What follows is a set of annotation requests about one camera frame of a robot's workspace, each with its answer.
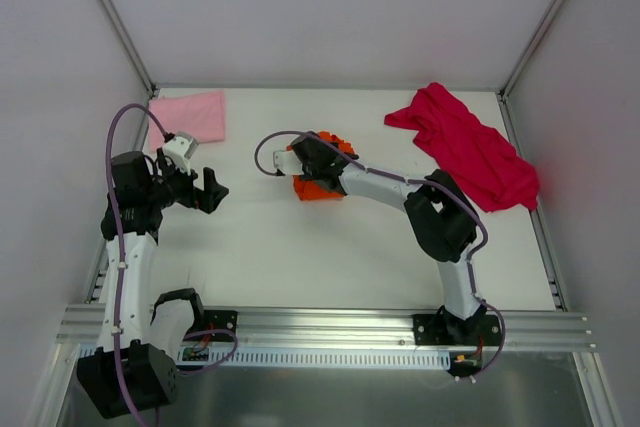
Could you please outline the orange t shirt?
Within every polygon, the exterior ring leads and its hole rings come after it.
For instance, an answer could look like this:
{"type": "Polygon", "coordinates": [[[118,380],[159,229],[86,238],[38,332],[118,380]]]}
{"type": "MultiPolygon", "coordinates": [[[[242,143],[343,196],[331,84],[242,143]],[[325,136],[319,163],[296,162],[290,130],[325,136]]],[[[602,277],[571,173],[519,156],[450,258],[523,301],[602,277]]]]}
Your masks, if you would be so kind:
{"type": "Polygon", "coordinates": [[[349,142],[328,131],[310,132],[310,137],[299,137],[287,147],[303,163],[303,174],[293,176],[294,191],[301,201],[339,199],[345,196],[337,175],[348,162],[329,148],[328,144],[350,158],[358,158],[349,142]]]}

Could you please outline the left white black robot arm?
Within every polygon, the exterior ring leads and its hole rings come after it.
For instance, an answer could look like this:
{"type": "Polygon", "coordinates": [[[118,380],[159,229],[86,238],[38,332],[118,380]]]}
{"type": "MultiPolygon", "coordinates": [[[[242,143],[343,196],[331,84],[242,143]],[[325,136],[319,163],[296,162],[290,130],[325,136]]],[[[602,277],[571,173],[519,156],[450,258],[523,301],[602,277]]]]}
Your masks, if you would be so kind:
{"type": "Polygon", "coordinates": [[[79,360],[77,378],[100,415],[114,419],[174,403],[180,345],[201,336],[206,327],[194,289],[150,299],[164,209],[178,204],[211,214],[229,190],[213,169],[196,173],[163,151],[154,161],[141,151],[113,157],[107,187],[101,222],[108,255],[106,307],[95,351],[79,360]]]}

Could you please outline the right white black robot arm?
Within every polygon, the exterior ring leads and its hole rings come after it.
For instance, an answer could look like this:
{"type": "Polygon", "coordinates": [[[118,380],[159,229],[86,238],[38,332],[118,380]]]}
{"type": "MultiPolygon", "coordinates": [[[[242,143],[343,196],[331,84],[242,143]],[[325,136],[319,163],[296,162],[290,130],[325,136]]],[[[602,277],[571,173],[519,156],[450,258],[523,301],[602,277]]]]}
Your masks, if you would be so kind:
{"type": "Polygon", "coordinates": [[[465,344],[479,332],[487,307],[478,292],[473,256],[488,242],[476,210],[447,172],[437,169],[411,178],[364,164],[315,133],[289,147],[298,175],[327,192],[367,198],[404,213],[424,253],[438,266],[444,292],[442,324],[453,343],[465,344]]]}

